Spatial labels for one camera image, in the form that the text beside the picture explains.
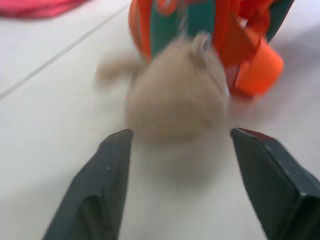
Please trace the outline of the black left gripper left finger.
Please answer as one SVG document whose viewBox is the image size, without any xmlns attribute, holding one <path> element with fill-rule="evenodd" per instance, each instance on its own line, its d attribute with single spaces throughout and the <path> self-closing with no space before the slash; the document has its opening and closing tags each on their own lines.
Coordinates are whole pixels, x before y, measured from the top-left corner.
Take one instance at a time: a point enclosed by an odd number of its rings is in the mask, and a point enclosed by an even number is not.
<svg viewBox="0 0 320 240">
<path fill-rule="evenodd" d="M 69 185 L 43 239 L 117 240 L 127 196 L 133 131 L 109 135 Z"/>
</svg>

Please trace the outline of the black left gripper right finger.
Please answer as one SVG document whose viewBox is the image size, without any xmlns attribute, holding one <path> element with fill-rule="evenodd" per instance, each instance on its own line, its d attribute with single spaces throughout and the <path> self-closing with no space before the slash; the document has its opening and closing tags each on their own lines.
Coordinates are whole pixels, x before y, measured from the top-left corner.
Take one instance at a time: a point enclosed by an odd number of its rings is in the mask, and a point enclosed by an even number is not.
<svg viewBox="0 0 320 240">
<path fill-rule="evenodd" d="M 275 138 L 230 131 L 248 198 L 268 240 L 320 238 L 320 182 Z"/>
</svg>

